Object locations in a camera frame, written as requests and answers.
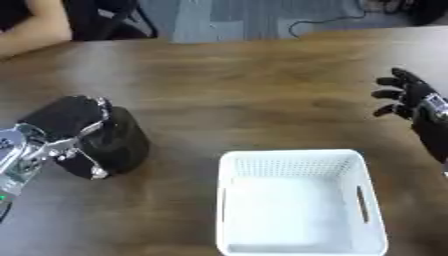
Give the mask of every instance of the wood grain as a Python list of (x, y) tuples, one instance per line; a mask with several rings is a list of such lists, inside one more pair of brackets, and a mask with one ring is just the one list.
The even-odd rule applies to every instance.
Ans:
[(353, 148), (367, 159), (389, 256), (448, 254), (448, 181), (409, 123), (374, 119), (393, 66), (448, 95), (448, 29), (299, 40), (70, 44), (0, 64), (0, 125), (62, 95), (131, 110), (154, 144), (138, 170), (84, 181), (50, 166), (0, 228), (0, 255), (219, 255), (218, 160), (231, 150)]

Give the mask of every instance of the white plastic basket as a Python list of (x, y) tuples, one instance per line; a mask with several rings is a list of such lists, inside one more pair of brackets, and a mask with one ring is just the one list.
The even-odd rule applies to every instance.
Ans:
[(382, 256), (388, 243), (353, 150), (230, 152), (220, 161), (217, 246), (231, 256)]

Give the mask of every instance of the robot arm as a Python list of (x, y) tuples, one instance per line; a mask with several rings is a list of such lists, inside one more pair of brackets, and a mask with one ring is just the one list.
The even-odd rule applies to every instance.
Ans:
[(448, 101), (416, 75), (399, 68), (392, 69), (393, 77), (379, 78), (377, 84), (389, 89), (372, 93), (377, 99), (395, 102), (379, 108), (374, 116), (396, 114), (412, 122), (428, 152), (442, 164), (448, 158)]
[(149, 141), (132, 115), (104, 98), (59, 99), (0, 130), (0, 221), (48, 161), (86, 179), (104, 179), (140, 165)]

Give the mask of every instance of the basket handle slot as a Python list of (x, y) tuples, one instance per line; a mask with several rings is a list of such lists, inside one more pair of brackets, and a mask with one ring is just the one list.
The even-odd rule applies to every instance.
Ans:
[(221, 222), (225, 220), (225, 205), (226, 205), (226, 190), (222, 191), (222, 200), (221, 200)]
[(369, 222), (369, 213), (367, 211), (366, 201), (364, 200), (364, 194), (360, 186), (356, 187), (356, 195), (358, 196), (358, 203), (361, 207), (362, 218), (364, 219), (364, 223)]

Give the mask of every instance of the person's arm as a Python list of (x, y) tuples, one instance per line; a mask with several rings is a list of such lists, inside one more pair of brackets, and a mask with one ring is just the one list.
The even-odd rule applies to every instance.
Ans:
[(0, 34), (0, 59), (70, 41), (62, 0), (26, 0), (32, 16)]

